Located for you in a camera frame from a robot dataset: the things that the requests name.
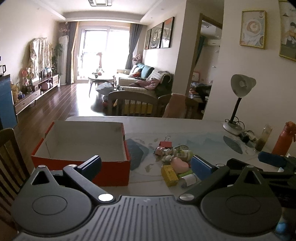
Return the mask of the green label plastic jar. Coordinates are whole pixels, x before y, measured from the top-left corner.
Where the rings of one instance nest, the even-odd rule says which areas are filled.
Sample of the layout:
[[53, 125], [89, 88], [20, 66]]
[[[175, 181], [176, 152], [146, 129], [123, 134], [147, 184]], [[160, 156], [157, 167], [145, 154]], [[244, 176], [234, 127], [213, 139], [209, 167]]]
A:
[[191, 161], [193, 152], [191, 150], [174, 150], [174, 157], [180, 158], [184, 162]]

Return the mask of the framed food picture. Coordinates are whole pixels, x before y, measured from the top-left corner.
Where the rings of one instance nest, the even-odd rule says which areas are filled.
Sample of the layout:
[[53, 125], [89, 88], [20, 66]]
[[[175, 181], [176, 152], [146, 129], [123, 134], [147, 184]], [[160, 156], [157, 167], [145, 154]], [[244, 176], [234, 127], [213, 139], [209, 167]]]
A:
[[239, 44], [265, 49], [266, 11], [242, 11]]

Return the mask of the clear glass bottle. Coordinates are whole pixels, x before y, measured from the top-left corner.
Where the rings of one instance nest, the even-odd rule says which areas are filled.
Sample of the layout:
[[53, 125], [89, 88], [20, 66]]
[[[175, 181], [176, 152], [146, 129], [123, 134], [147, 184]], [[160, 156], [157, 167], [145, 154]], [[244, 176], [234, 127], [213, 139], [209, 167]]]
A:
[[273, 128], [271, 125], [266, 124], [263, 128], [263, 131], [261, 133], [260, 138], [257, 140], [255, 145], [255, 150], [258, 152], [261, 152], [264, 148], [265, 144], [267, 143], [267, 140], [272, 132]]

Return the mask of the yellow small box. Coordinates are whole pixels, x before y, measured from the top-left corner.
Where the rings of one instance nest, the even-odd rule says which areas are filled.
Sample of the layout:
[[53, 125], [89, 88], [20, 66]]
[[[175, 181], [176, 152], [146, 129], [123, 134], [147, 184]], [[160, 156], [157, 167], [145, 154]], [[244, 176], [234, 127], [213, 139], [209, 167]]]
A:
[[161, 175], [168, 187], [177, 185], [179, 179], [171, 165], [163, 165]]

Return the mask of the blue black cabinet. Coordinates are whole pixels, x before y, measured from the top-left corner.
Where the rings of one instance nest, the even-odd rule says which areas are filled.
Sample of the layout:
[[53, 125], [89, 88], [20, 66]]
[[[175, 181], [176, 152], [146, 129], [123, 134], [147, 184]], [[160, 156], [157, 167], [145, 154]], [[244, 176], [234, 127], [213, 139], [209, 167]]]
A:
[[10, 75], [1, 77], [0, 81], [0, 118], [1, 130], [14, 128], [17, 125]]

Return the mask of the orange water bottle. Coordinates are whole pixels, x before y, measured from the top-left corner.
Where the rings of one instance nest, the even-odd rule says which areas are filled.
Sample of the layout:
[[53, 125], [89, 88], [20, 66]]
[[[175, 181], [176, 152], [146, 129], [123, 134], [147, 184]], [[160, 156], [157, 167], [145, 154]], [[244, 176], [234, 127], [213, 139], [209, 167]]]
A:
[[295, 127], [296, 125], [292, 121], [288, 121], [285, 124], [273, 148], [272, 154], [279, 156], [285, 156], [287, 154], [292, 142], [295, 142]]

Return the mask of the three dark wall pictures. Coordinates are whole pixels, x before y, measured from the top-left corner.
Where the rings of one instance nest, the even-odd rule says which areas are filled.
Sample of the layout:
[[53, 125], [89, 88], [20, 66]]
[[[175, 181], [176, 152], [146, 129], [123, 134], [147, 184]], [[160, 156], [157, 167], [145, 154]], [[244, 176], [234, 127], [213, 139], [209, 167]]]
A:
[[170, 48], [173, 36], [175, 17], [154, 26], [147, 31], [145, 36], [144, 49]]

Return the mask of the wooden chair with cloth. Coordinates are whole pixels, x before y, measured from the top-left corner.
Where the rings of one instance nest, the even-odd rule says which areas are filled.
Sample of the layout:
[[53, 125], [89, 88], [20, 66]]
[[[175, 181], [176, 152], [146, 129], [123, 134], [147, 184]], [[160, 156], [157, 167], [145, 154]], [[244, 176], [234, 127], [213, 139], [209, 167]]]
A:
[[158, 98], [157, 117], [197, 119], [199, 102], [182, 94], [172, 93]]

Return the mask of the near wooden chair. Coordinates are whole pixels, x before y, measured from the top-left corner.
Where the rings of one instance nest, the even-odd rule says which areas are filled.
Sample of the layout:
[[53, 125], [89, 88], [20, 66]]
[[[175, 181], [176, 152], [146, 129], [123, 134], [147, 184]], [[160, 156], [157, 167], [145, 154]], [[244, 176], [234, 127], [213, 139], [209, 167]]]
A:
[[29, 179], [30, 173], [23, 160], [12, 128], [1, 130], [0, 147], [1, 221], [15, 228], [11, 216], [11, 206], [23, 185]]

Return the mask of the dark wooden dining chair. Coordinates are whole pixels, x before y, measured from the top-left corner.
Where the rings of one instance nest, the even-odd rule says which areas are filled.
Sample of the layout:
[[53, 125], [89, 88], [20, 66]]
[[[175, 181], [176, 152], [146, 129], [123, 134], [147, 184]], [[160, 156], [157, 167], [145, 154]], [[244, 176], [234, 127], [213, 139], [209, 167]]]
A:
[[158, 100], [150, 95], [118, 90], [108, 95], [108, 116], [155, 117]]

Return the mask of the pink pig figurine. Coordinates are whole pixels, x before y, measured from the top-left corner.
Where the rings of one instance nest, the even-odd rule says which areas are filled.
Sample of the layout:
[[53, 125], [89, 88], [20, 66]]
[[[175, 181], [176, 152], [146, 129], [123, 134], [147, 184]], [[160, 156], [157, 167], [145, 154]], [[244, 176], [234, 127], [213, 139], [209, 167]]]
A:
[[166, 149], [165, 147], [158, 146], [155, 149], [154, 154], [157, 155], [157, 156], [163, 156], [165, 154], [165, 149]]

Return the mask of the red cardboard box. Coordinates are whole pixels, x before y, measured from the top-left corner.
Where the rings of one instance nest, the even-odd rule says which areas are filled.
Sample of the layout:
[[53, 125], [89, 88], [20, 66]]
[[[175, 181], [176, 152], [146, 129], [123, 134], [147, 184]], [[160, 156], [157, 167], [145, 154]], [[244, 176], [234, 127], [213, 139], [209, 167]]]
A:
[[35, 167], [61, 170], [80, 165], [98, 155], [100, 172], [92, 182], [100, 187], [127, 186], [130, 155], [123, 123], [104, 121], [54, 121], [31, 154]]

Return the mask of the grey desk lamp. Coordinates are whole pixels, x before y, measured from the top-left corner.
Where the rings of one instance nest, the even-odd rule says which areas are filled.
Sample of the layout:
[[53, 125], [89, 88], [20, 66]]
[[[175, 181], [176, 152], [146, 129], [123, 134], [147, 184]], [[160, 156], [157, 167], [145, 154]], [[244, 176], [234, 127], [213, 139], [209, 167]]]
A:
[[231, 77], [230, 84], [232, 91], [238, 97], [238, 99], [234, 106], [230, 120], [225, 121], [225, 123], [223, 124], [223, 128], [230, 134], [239, 136], [243, 132], [243, 128], [239, 124], [235, 123], [234, 119], [236, 117], [236, 113], [241, 100], [243, 99], [243, 97], [247, 96], [248, 93], [250, 93], [251, 90], [255, 87], [256, 80], [246, 75], [234, 74]]

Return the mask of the white astronaut figurine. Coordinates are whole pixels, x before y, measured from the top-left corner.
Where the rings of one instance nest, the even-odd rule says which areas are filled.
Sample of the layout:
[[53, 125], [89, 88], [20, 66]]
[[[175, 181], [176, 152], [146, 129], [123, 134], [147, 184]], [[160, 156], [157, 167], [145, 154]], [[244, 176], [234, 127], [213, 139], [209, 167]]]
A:
[[162, 162], [163, 163], [170, 163], [172, 159], [175, 157], [175, 150], [174, 149], [164, 149]]

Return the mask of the red binder clip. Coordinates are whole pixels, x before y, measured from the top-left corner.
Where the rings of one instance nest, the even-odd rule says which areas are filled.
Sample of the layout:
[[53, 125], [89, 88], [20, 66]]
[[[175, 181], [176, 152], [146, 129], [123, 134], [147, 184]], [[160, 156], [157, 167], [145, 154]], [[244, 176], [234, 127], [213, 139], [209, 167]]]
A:
[[172, 148], [172, 142], [170, 141], [171, 136], [165, 136], [163, 141], [159, 142], [159, 147], [164, 147], [166, 149]]

